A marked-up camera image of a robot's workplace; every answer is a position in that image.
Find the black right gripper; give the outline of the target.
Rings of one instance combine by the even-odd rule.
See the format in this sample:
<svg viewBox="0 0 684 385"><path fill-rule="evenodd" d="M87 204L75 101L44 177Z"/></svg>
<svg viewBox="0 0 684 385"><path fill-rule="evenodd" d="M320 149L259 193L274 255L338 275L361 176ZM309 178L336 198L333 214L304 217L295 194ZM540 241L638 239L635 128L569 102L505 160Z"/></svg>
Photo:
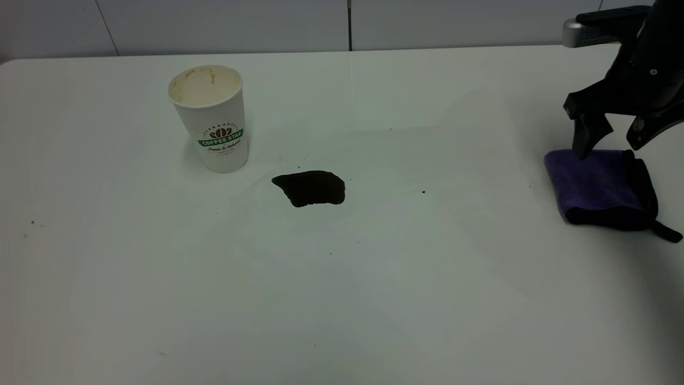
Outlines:
<svg viewBox="0 0 684 385"><path fill-rule="evenodd" d="M633 151L683 122L683 114L660 114L678 103L682 88L682 1L656 1L576 15L564 22L564 46L618 42L603 80L568 95L574 119L572 151L585 160L613 132L605 113L635 117L626 133Z"/></svg>

